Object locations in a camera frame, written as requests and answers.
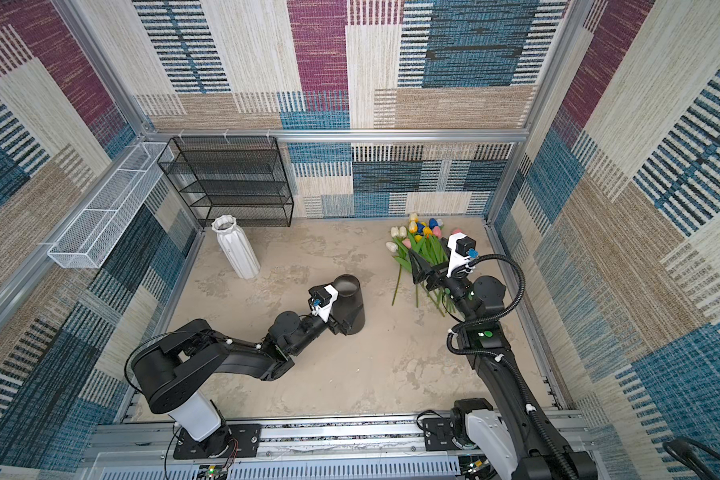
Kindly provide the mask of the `black cylindrical vase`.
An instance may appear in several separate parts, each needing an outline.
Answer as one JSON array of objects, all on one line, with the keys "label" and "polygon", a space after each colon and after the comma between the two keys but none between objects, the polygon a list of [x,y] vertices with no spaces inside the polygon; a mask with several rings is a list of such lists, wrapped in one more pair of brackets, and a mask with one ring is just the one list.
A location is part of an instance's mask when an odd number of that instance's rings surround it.
[{"label": "black cylindrical vase", "polygon": [[359,333],[366,320],[360,281],[353,275],[344,274],[338,276],[332,285],[338,291],[331,311],[338,331],[347,336]]}]

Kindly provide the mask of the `orange yellow tulip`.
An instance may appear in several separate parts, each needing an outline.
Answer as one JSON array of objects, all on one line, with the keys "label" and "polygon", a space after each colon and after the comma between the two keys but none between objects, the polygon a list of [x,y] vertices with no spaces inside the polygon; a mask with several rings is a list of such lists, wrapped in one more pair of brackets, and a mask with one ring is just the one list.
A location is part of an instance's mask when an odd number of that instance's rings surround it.
[{"label": "orange yellow tulip", "polygon": [[440,238],[437,237],[429,227],[424,228],[423,234],[421,253],[424,258],[431,265],[444,263],[447,260],[447,255],[443,249]]}]

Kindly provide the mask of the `cream white tulip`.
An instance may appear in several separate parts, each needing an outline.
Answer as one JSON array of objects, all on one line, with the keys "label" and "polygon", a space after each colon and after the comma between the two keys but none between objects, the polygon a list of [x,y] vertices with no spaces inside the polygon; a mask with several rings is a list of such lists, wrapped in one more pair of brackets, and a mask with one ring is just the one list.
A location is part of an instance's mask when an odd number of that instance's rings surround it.
[{"label": "cream white tulip", "polygon": [[393,297],[392,297],[392,305],[395,305],[395,302],[397,300],[400,283],[402,280],[402,274],[404,271],[410,270],[410,262],[408,260],[408,249],[403,245],[400,241],[390,241],[386,243],[387,249],[390,251],[392,258],[398,263],[398,274],[397,279],[395,282],[395,288],[393,291]]}]

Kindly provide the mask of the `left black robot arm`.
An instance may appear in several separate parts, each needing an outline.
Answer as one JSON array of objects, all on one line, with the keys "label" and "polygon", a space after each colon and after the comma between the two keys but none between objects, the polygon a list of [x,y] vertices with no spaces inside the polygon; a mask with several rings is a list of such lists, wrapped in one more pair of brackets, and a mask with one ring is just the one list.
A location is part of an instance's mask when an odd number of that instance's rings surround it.
[{"label": "left black robot arm", "polygon": [[326,318],[282,312],[258,343],[225,336],[206,320],[194,319],[134,350],[125,370],[134,374],[150,410],[179,424],[176,459],[218,458],[232,452],[235,437],[216,405],[200,392],[211,376],[228,373],[274,381],[324,331],[349,336],[364,325],[363,303],[347,299],[337,300]]}]

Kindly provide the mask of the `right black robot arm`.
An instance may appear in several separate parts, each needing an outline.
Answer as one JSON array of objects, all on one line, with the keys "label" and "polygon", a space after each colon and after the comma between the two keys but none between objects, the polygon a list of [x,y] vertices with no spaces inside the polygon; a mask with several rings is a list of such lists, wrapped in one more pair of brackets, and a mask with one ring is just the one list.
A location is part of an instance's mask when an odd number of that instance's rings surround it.
[{"label": "right black robot arm", "polygon": [[496,254],[494,260],[507,263],[518,280],[517,293],[510,303],[499,280],[482,276],[471,282],[469,274],[489,255],[467,253],[457,248],[450,259],[463,263],[450,268],[431,265],[415,251],[408,258],[412,278],[427,290],[446,289],[462,321],[448,330],[446,347],[465,357],[488,388],[495,404],[482,408],[476,400],[456,403],[452,430],[458,443],[475,445],[486,456],[501,479],[595,479],[598,469],[585,451],[574,450],[554,427],[532,393],[517,365],[500,321],[523,299],[526,281],[521,267],[511,258]]}]

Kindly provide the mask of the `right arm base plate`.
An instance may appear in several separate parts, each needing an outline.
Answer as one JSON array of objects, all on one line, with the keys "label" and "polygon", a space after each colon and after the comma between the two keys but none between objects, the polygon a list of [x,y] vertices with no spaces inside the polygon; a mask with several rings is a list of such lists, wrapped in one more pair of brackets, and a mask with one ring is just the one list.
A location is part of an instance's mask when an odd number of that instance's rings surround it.
[{"label": "right arm base plate", "polygon": [[423,432],[426,451],[474,450],[472,443],[460,440],[451,421],[438,416],[424,416],[416,421]]}]

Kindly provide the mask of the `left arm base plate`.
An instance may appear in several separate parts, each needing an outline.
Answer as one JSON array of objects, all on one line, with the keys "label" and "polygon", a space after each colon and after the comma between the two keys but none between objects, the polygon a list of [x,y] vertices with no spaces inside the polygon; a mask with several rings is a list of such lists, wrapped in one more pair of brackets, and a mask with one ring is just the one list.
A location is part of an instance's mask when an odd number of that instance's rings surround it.
[{"label": "left arm base plate", "polygon": [[253,458],[259,448],[261,424],[222,426],[202,441],[194,440],[185,428],[178,434],[174,460]]}]

